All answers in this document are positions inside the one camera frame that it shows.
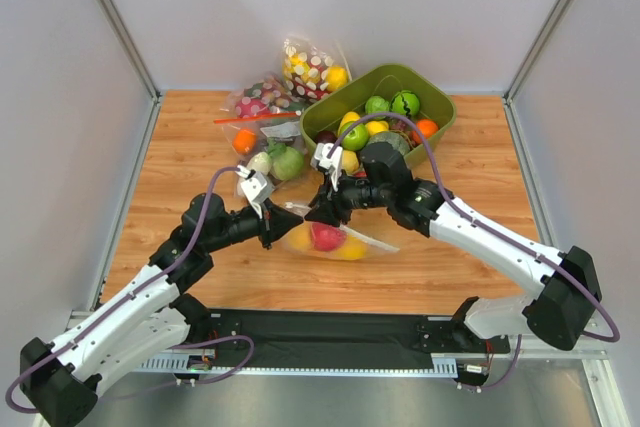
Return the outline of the clear zip bag with fruit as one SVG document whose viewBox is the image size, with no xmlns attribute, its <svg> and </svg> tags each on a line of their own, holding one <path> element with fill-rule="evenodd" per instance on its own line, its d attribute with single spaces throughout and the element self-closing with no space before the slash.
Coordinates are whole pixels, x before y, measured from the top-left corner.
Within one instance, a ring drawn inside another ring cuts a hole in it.
<svg viewBox="0 0 640 427">
<path fill-rule="evenodd" d="M 291 252 L 337 261 L 359 261 L 400 251 L 398 247 L 350 227 L 333 227 L 307 220 L 289 231 L 283 242 Z"/>
</svg>

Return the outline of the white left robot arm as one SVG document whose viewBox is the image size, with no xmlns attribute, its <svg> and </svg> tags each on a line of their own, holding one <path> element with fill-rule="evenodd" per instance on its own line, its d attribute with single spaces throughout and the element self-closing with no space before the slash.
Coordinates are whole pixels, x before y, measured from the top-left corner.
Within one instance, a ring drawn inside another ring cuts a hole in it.
<svg viewBox="0 0 640 427">
<path fill-rule="evenodd" d="M 114 382 L 147 359 L 214 339 L 207 308 L 188 292 L 212 269 L 212 253 L 252 238 L 268 249 L 302 222 L 269 199 L 228 212 L 217 194 L 194 197 L 180 225 L 118 294 L 52 341 L 34 338 L 22 348 L 22 393 L 50 425 L 78 425 Z"/>
</svg>

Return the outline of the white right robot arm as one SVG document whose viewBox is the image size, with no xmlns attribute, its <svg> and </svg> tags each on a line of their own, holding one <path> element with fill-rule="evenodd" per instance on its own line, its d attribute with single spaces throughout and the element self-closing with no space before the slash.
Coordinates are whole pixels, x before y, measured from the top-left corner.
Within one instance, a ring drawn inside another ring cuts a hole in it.
<svg viewBox="0 0 640 427">
<path fill-rule="evenodd" d="M 413 176 L 390 144 L 368 145 L 361 161 L 365 177 L 343 169 L 344 151 L 331 143 L 316 147 L 311 165 L 324 182 L 305 218 L 334 227 L 356 209 L 383 208 L 401 227 L 453 245 L 509 277 L 523 295 L 470 297 L 455 316 L 480 339 L 532 333 L 570 351 L 601 299 L 592 256 L 573 246 L 562 252 L 523 237 L 473 210 L 438 184 Z"/>
</svg>

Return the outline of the fake red peach in bag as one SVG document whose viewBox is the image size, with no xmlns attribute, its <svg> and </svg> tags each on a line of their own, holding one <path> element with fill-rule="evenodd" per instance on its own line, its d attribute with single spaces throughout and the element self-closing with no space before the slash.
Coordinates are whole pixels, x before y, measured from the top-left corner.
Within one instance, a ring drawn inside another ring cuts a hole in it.
<svg viewBox="0 0 640 427">
<path fill-rule="evenodd" d="M 333 226 L 322 223 L 312 223 L 311 238 L 313 248 L 316 251 L 332 252 L 344 244 L 346 233 Z"/>
</svg>

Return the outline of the fake yellow quince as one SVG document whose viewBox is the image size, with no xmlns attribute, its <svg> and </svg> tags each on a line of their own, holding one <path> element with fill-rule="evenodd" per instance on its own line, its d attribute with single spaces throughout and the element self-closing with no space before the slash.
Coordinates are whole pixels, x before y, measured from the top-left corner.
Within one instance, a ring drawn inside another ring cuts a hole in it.
<svg viewBox="0 0 640 427">
<path fill-rule="evenodd" d="M 360 162 L 355 152 L 344 150 L 341 159 L 341 168 L 348 174 L 355 174 L 360 169 Z"/>
</svg>

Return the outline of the fake green apple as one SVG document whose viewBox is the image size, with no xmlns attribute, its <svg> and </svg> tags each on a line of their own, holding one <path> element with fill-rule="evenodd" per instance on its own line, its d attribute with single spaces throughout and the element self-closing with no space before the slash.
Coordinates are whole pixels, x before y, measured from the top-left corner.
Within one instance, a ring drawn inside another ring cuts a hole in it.
<svg viewBox="0 0 640 427">
<path fill-rule="evenodd" d="M 369 141 L 369 132 L 364 125 L 357 125 L 352 129 L 341 142 L 344 150 L 358 152 L 363 149 Z"/>
</svg>

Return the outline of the fake green cabbage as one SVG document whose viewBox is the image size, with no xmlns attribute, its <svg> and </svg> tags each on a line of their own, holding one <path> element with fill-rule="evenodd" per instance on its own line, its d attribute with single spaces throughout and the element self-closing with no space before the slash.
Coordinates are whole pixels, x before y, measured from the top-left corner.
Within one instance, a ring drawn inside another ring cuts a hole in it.
<svg viewBox="0 0 640 427">
<path fill-rule="evenodd" d="M 267 153 L 272 159 L 270 174 L 278 181 L 296 178 L 304 167 L 304 155 L 284 143 L 269 141 Z"/>
</svg>

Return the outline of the fake dark red plum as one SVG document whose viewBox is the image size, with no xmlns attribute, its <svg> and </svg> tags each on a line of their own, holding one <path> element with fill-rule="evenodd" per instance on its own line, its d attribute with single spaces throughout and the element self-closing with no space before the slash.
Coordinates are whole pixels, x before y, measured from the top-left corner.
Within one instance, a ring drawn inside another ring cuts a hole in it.
<svg viewBox="0 0 640 427">
<path fill-rule="evenodd" d="M 335 143 L 337 140 L 337 135 L 335 132 L 330 130 L 322 130 L 320 131 L 314 138 L 317 144 L 321 143 Z"/>
</svg>

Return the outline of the fake yellow pear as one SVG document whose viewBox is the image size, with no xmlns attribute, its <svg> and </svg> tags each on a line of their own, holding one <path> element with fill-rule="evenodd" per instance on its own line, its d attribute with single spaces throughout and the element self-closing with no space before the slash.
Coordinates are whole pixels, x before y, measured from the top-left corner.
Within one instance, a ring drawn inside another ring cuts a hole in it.
<svg viewBox="0 0 640 427">
<path fill-rule="evenodd" d="M 365 124 L 366 130 L 370 137 L 389 130 L 389 124 L 386 121 L 373 120 Z"/>
</svg>

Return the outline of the clear bag with orange zipper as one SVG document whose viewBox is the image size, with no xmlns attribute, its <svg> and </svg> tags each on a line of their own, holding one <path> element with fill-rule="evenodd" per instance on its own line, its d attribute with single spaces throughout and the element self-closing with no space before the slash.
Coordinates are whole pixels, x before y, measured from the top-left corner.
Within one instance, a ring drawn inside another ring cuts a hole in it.
<svg viewBox="0 0 640 427">
<path fill-rule="evenodd" d="M 274 186 L 297 181 L 307 169 L 300 111 L 216 120 L 241 164 Z"/>
</svg>

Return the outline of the fake yellow lemon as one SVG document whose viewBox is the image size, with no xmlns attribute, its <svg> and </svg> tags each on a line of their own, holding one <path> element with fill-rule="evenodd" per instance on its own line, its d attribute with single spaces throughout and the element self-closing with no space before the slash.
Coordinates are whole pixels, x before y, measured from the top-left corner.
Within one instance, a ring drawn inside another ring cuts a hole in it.
<svg viewBox="0 0 640 427">
<path fill-rule="evenodd" d="M 341 119 L 338 129 L 341 130 L 342 127 L 350 122 L 355 122 L 360 119 L 360 115 L 357 112 L 350 111 L 347 112 Z"/>
</svg>

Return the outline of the fake netted melon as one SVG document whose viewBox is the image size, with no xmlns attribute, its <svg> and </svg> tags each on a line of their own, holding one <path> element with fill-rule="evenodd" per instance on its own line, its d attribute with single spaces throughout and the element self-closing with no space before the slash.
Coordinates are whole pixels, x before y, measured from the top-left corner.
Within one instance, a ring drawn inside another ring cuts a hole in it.
<svg viewBox="0 0 640 427">
<path fill-rule="evenodd" d="M 371 136 L 367 145 L 375 143 L 387 143 L 401 155 L 407 155 L 411 151 L 411 146 L 406 138 L 394 131 L 382 131 Z"/>
</svg>

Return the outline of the fake orange in bag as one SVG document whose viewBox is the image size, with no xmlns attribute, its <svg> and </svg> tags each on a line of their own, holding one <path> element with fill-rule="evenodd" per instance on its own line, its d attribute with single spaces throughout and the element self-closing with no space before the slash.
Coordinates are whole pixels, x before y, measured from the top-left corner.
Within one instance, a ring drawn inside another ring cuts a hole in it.
<svg viewBox="0 0 640 427">
<path fill-rule="evenodd" d="M 237 131 L 232 147 L 239 155 L 248 155 L 257 143 L 257 134 L 249 129 L 240 129 Z"/>
</svg>

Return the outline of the fake bumpy green fruit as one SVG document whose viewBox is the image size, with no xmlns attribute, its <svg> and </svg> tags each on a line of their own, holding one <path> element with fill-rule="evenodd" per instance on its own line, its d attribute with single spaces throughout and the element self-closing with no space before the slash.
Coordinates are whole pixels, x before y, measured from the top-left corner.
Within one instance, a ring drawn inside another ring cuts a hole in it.
<svg viewBox="0 0 640 427">
<path fill-rule="evenodd" d="M 367 115 L 381 114 L 385 115 L 390 110 L 390 103 L 384 97 L 374 95 L 365 102 L 365 112 Z"/>
</svg>

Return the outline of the fake orange in bin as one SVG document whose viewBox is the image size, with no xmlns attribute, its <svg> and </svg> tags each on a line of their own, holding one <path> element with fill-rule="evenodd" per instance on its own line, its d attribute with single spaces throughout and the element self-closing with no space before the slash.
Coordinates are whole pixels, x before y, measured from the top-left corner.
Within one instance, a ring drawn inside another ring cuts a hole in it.
<svg viewBox="0 0 640 427">
<path fill-rule="evenodd" d="M 429 139 L 434 136 L 438 131 L 439 127 L 436 122 L 431 119 L 420 119 L 416 122 L 416 128 L 419 130 L 420 134 L 416 130 L 411 132 L 411 137 L 416 145 L 421 144 L 421 138 Z"/>
</svg>

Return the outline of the fake striped watermelon ball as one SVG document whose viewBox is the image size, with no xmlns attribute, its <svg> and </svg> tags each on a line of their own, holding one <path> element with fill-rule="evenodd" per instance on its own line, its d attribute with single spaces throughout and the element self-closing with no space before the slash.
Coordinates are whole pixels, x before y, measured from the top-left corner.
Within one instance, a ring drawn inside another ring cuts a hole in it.
<svg viewBox="0 0 640 427">
<path fill-rule="evenodd" d="M 420 99 L 412 91 L 401 90 L 397 92 L 391 102 L 391 110 L 395 113 L 402 114 L 405 117 L 415 117 L 420 111 Z"/>
</svg>

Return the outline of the polka dot bag with strawberry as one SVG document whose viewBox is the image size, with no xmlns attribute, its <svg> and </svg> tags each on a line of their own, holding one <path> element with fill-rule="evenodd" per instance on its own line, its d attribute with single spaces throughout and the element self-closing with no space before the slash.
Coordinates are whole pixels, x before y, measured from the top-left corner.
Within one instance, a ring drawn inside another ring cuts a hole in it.
<svg viewBox="0 0 640 427">
<path fill-rule="evenodd" d="M 276 75 L 256 77 L 243 88 L 231 92 L 221 110 L 232 118 L 252 118 L 267 114 L 302 112 L 307 104 L 294 95 Z"/>
</svg>

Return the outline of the polka dot bag with lemon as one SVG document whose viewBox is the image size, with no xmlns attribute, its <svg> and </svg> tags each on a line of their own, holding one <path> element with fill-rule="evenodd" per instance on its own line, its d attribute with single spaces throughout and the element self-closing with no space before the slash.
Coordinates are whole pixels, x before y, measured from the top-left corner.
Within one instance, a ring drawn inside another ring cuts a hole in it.
<svg viewBox="0 0 640 427">
<path fill-rule="evenodd" d="M 282 47 L 284 86 L 295 97 L 315 103 L 352 81 L 341 45 L 322 49 L 306 38 L 288 37 Z"/>
</svg>

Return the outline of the green plastic bin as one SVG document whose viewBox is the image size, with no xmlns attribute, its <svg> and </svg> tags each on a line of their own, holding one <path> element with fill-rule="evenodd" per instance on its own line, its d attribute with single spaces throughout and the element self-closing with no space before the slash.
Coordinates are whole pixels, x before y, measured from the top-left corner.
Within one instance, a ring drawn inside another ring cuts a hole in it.
<svg viewBox="0 0 640 427">
<path fill-rule="evenodd" d="M 372 69 L 314 103 L 302 113 L 300 131 L 307 150 L 314 152 L 316 135 L 324 130 L 338 128 L 347 112 L 355 111 L 362 114 L 365 111 L 365 103 L 371 96 L 379 95 L 390 100 L 401 90 L 413 92 L 420 100 L 420 110 L 412 117 L 413 121 L 430 119 L 438 125 L 439 130 L 428 138 L 430 147 L 435 149 L 446 130 L 456 120 L 454 102 L 413 69 L 391 63 Z"/>
</svg>

